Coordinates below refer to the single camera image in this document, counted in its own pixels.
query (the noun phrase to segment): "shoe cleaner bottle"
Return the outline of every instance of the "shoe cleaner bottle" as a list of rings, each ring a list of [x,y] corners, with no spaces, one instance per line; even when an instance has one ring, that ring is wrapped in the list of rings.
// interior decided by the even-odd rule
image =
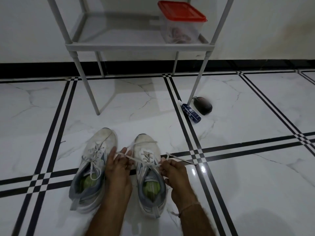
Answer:
[[[201,117],[186,103],[183,103],[182,101],[178,100],[178,103],[180,104],[181,108],[183,109],[184,113],[188,115],[188,117],[194,122],[199,123],[201,120]]]

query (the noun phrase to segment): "person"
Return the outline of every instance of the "person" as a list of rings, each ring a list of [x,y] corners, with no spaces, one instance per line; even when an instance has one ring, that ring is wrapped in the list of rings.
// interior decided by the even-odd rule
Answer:
[[[120,152],[125,154],[127,148]],[[106,194],[97,213],[94,215],[85,236],[119,236],[124,214],[132,192],[130,170],[133,161],[117,155],[113,147],[108,155],[105,176]],[[172,200],[179,211],[184,236],[214,236],[207,214],[201,207],[189,183],[186,167],[172,159],[161,159],[161,174],[165,183],[173,190]]]

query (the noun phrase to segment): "floor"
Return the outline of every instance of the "floor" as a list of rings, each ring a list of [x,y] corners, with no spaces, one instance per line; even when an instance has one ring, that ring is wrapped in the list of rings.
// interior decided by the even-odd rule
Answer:
[[[1,79],[1,235],[83,234],[93,212],[69,211],[68,191],[102,127],[118,148],[147,133],[162,154],[195,163],[189,179],[217,235],[314,235],[315,70],[206,72],[196,95],[213,111],[197,124],[177,103],[196,77],[90,77],[100,116],[78,77]],[[121,235],[182,235],[170,191],[158,220],[142,215],[137,197]]]

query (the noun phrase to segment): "wall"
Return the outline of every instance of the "wall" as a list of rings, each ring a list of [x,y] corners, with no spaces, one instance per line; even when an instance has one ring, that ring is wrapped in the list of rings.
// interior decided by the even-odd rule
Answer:
[[[69,30],[81,12],[77,0],[56,0]],[[158,0],[85,0],[93,11],[157,12]],[[226,0],[192,0],[208,19],[211,39]],[[211,59],[315,59],[315,0],[235,0]],[[47,0],[0,0],[0,63],[72,61]],[[104,60],[168,60],[174,52],[110,51]],[[181,52],[180,59],[203,59]],[[95,61],[94,53],[79,53]]]

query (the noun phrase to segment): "clear plastic box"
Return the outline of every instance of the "clear plastic box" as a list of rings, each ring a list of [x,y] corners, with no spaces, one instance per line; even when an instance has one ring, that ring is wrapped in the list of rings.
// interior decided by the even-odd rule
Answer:
[[[159,1],[161,35],[166,43],[197,43],[206,17],[189,3]]]

